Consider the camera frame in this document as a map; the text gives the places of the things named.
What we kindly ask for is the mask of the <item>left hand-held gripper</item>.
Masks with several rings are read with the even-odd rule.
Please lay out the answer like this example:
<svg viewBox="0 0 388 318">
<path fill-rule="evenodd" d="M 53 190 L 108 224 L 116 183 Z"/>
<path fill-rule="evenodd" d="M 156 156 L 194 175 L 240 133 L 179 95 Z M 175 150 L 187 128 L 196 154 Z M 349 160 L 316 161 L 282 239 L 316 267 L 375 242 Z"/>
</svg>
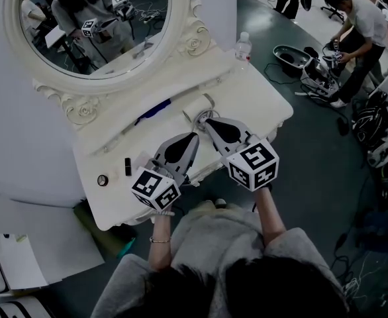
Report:
<svg viewBox="0 0 388 318">
<path fill-rule="evenodd" d="M 155 155 L 138 167 L 131 192 L 156 211 L 168 208 L 181 195 L 179 187 L 187 181 L 198 147 L 199 136 L 195 132 L 179 134 L 162 143 Z"/>
</svg>

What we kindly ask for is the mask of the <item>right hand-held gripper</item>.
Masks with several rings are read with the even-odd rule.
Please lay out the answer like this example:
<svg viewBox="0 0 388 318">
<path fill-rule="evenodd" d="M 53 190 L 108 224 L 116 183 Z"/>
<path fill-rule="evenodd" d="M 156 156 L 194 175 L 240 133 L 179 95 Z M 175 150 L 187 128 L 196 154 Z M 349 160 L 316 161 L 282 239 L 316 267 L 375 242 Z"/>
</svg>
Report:
<svg viewBox="0 0 388 318">
<path fill-rule="evenodd" d="M 223 117 L 206 119 L 211 138 L 231 179 L 250 191 L 277 177 L 279 156 L 266 138 L 254 134 L 243 122 Z"/>
</svg>

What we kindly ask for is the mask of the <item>white ornate dressing table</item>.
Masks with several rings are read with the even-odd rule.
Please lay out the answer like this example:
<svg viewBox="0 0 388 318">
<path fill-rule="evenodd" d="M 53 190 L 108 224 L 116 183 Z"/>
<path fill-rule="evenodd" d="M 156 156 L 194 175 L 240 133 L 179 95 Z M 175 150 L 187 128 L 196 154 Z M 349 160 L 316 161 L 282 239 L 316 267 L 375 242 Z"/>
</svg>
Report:
<svg viewBox="0 0 388 318">
<path fill-rule="evenodd" d="M 73 152 L 81 183 L 97 226 L 135 225 L 147 207 L 132 194 L 124 159 L 153 155 L 171 137 L 189 132 L 183 109 L 202 94 L 215 100 L 226 118 L 242 121 L 266 137 L 293 115 L 289 102 L 252 65 L 241 64 L 233 51 L 211 48 L 198 56 L 171 55 L 162 63 L 143 63 L 134 71 L 91 79 L 87 95 L 100 99 L 97 117 L 79 130 Z M 157 104 L 171 104 L 149 119 L 139 116 Z M 109 183 L 97 185 L 105 174 Z"/>
</svg>

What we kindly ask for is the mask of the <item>white hair dryer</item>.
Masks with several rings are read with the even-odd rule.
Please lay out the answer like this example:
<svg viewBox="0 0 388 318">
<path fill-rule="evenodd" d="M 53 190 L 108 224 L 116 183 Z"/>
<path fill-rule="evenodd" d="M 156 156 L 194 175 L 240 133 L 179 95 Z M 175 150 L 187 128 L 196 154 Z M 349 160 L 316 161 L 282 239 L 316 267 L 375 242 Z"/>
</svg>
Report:
<svg viewBox="0 0 388 318">
<path fill-rule="evenodd" d="M 204 133 L 205 121 L 220 117 L 215 105 L 215 100 L 208 93 L 204 93 L 183 109 L 183 115 L 191 124 L 192 131 L 198 130 Z"/>
</svg>

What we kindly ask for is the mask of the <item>person's left forearm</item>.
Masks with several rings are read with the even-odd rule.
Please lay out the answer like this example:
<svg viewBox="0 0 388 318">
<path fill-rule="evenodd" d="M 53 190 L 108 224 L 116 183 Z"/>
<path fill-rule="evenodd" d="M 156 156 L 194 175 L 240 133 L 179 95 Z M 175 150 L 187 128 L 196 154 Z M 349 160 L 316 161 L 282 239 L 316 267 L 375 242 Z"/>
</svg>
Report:
<svg viewBox="0 0 388 318">
<path fill-rule="evenodd" d="M 157 215 L 150 237 L 148 263 L 155 271 L 160 271 L 171 265 L 171 217 Z"/>
</svg>

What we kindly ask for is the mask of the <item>person's right forearm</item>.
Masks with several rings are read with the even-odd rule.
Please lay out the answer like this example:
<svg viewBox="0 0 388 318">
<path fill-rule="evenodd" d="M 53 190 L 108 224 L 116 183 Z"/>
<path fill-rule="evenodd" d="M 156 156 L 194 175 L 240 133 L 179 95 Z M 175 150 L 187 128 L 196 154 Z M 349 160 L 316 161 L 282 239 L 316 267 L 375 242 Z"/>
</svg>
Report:
<svg viewBox="0 0 388 318">
<path fill-rule="evenodd" d="M 283 224 L 268 187 L 256 190 L 254 192 L 254 201 L 260 217 L 264 245 L 267 246 L 287 229 Z"/>
</svg>

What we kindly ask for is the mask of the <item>green rolled mat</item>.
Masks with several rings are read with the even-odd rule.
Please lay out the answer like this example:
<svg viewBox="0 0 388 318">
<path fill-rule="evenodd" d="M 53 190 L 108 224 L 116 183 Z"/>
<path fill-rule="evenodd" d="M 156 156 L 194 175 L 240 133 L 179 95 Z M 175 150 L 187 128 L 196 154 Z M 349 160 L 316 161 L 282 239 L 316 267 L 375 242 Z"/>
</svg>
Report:
<svg viewBox="0 0 388 318">
<path fill-rule="evenodd" d="M 73 212 L 96 242 L 115 258 L 122 258 L 136 239 L 136 231 L 131 226 L 125 224 L 113 226 L 106 231 L 102 231 L 97 226 L 86 199 L 79 202 L 74 207 Z"/>
</svg>

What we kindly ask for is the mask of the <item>blue comb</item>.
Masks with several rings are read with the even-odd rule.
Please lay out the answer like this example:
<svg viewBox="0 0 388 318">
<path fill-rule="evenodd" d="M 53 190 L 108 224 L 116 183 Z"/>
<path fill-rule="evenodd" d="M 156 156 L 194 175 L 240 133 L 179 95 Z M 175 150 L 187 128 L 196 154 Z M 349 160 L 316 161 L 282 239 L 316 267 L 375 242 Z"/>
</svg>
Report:
<svg viewBox="0 0 388 318">
<path fill-rule="evenodd" d="M 160 112 L 162 109 L 165 109 L 170 104 L 171 104 L 170 99 L 166 99 L 165 101 L 157 104 L 156 106 L 154 106 L 153 108 L 151 108 L 150 110 L 148 110 L 147 112 L 139 116 L 139 118 L 137 118 L 137 120 L 135 121 L 134 126 L 136 126 L 142 119 L 149 119 L 153 117 L 155 114 Z"/>
</svg>

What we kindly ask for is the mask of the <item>person's grey dress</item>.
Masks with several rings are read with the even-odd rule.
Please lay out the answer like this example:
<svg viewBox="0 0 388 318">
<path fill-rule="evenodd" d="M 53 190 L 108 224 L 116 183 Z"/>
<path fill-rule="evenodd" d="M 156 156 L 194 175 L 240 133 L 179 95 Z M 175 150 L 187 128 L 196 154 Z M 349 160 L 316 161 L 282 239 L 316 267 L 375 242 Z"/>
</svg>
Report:
<svg viewBox="0 0 388 318">
<path fill-rule="evenodd" d="M 211 208 L 210 202 L 186 214 L 171 237 L 172 266 L 190 266 L 202 274 L 221 276 L 236 258 L 253 260 L 260 256 L 292 258 L 317 267 L 340 289 L 340 284 L 315 245 L 300 228 L 286 231 L 264 246 L 257 213 L 236 205 Z M 144 292 L 151 269 L 135 254 L 122 257 L 97 302 L 91 318 L 113 318 L 136 304 Z"/>
</svg>

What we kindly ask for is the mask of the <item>black power adapter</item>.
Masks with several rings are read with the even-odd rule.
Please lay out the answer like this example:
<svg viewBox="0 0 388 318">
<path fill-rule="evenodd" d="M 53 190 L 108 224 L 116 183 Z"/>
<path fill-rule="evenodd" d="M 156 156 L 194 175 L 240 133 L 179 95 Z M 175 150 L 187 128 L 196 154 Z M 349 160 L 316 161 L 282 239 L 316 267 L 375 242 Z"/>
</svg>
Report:
<svg viewBox="0 0 388 318">
<path fill-rule="evenodd" d="M 342 117 L 338 117 L 336 122 L 339 134 L 341 136 L 346 136 L 350 130 L 348 122 L 345 121 Z"/>
</svg>

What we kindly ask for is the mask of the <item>white open equipment case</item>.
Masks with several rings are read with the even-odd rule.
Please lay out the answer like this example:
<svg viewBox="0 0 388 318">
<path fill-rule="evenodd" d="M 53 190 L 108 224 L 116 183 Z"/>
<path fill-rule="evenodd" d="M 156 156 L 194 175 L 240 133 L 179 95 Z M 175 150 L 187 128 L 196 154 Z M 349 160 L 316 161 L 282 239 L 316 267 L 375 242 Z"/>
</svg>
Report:
<svg viewBox="0 0 388 318">
<path fill-rule="evenodd" d="M 340 88 L 338 81 L 316 58 L 311 58 L 303 67 L 301 82 L 324 100 L 329 100 Z"/>
</svg>

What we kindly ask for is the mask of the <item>clear plastic water bottle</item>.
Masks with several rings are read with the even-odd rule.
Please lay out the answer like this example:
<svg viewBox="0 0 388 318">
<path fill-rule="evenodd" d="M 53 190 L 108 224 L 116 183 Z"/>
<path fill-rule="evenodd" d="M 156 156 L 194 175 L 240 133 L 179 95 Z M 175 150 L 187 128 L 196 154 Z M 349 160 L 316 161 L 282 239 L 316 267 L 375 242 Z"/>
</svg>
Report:
<svg viewBox="0 0 388 318">
<path fill-rule="evenodd" d="M 250 53 L 252 50 L 252 43 L 250 42 L 250 35 L 248 32 L 241 32 L 235 47 L 236 58 L 243 62 L 250 61 Z"/>
</svg>

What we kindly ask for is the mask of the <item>white foam board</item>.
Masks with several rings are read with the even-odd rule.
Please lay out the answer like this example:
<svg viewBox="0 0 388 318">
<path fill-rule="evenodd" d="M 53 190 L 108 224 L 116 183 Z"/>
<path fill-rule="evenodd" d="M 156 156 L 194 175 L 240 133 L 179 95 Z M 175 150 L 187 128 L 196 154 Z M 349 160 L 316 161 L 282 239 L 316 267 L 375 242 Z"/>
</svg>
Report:
<svg viewBox="0 0 388 318">
<path fill-rule="evenodd" d="M 0 197 L 0 273 L 9 289 L 42 288 L 103 263 L 72 209 Z"/>
</svg>

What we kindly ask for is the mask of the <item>black office chair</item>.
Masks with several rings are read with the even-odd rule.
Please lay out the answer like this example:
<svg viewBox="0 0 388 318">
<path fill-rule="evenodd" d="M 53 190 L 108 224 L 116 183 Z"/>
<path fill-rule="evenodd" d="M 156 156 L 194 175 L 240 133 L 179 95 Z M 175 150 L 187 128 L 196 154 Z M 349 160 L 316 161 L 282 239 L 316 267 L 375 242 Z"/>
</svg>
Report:
<svg viewBox="0 0 388 318">
<path fill-rule="evenodd" d="M 328 15 L 328 18 L 331 19 L 332 17 L 336 16 L 340 19 L 340 21 L 342 22 L 342 24 L 344 24 L 345 22 L 345 17 L 344 17 L 344 14 L 339 11 L 338 9 L 335 9 L 334 7 L 325 7 L 325 6 L 322 6 L 320 8 L 321 11 L 323 10 L 326 10 L 328 11 L 330 14 Z"/>
</svg>

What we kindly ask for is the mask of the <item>oval mirror with ornate frame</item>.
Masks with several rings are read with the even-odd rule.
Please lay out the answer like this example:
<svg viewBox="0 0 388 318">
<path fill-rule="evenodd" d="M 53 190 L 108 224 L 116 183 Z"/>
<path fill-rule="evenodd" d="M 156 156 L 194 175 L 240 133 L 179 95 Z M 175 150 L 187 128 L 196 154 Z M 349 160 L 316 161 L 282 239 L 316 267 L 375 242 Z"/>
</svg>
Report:
<svg viewBox="0 0 388 318">
<path fill-rule="evenodd" d="M 3 25 L 11 49 L 34 80 L 34 88 L 58 104 L 80 131 L 94 122 L 130 124 L 156 105 L 211 80 L 201 65 L 212 46 L 197 16 L 200 0 L 168 0 L 157 34 L 133 39 L 132 18 L 150 26 L 157 10 L 139 11 L 130 0 L 52 0 L 56 27 L 48 48 L 63 46 L 79 58 L 58 62 L 39 49 L 29 20 L 41 12 L 23 0 L 3 0 Z"/>
</svg>

